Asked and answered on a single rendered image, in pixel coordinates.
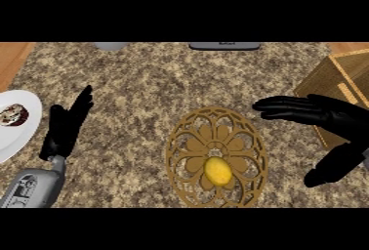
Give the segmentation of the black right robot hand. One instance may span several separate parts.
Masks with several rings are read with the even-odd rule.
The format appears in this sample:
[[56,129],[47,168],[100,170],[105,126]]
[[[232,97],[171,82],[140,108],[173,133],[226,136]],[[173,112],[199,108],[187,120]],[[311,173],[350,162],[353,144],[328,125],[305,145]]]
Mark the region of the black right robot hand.
[[360,163],[369,168],[369,110],[322,95],[305,98],[273,96],[260,99],[252,108],[267,120],[282,119],[316,125],[347,139],[334,147],[304,177],[304,185],[313,188],[335,183]]

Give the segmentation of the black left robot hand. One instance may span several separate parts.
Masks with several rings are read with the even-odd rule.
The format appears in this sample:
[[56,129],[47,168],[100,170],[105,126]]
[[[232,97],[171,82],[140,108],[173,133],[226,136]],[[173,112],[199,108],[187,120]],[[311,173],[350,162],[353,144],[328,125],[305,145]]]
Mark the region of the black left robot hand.
[[47,161],[55,155],[71,155],[80,129],[93,107],[93,87],[87,86],[69,109],[55,104],[49,110],[49,130],[43,140],[38,157]]

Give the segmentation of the tan wicker basket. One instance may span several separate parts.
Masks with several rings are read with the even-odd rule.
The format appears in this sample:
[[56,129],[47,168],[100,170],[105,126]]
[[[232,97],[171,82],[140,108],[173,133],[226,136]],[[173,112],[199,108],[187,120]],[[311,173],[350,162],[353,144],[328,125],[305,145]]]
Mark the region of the tan wicker basket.
[[323,95],[369,109],[369,49],[328,55],[294,94]]

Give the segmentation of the brown oval cutout placemat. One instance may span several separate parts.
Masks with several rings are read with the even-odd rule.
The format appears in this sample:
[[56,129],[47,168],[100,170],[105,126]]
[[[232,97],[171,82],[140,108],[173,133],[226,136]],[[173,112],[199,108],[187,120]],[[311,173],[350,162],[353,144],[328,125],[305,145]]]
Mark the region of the brown oval cutout placemat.
[[[220,157],[232,171],[230,182],[215,186],[205,163]],[[190,207],[249,207],[263,192],[269,159],[261,136],[242,115],[223,107],[193,110],[168,137],[165,168],[171,187]]]

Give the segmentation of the yellow lemon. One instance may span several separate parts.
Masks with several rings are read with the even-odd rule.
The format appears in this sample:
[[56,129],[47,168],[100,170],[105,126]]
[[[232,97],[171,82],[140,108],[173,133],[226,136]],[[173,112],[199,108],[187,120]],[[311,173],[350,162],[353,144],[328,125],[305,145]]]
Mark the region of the yellow lemon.
[[232,179],[232,171],[226,161],[212,156],[205,163],[205,175],[215,186],[224,186]]

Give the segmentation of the white plate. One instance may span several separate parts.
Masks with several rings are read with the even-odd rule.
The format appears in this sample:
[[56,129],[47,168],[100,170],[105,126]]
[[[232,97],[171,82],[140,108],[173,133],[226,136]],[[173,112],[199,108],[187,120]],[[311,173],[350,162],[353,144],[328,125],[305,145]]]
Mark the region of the white plate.
[[0,93],[0,112],[12,104],[21,104],[25,107],[29,117],[19,126],[0,126],[0,163],[3,163],[27,145],[41,118],[41,101],[32,92],[10,90]]

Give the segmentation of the chocolate cupcake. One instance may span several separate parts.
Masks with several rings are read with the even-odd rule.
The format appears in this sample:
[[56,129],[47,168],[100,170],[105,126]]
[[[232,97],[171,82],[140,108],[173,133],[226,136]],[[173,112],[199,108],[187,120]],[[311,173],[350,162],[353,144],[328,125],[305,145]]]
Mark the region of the chocolate cupcake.
[[21,126],[29,117],[27,108],[21,104],[12,104],[0,112],[1,126]]

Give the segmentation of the pale grey round object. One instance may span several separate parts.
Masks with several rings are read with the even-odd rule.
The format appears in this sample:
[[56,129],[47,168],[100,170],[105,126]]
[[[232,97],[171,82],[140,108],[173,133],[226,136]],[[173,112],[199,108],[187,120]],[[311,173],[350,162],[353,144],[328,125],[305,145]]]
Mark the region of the pale grey round object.
[[127,42],[94,42],[94,45],[102,51],[118,51],[128,45],[128,43]]

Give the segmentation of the dark grey flat appliance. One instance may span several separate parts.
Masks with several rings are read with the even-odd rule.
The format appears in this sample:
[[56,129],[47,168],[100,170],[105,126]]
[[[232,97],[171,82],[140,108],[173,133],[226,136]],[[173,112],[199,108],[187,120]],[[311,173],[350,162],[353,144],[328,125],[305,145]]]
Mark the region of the dark grey flat appliance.
[[202,51],[249,51],[258,50],[260,42],[190,42],[189,47]]

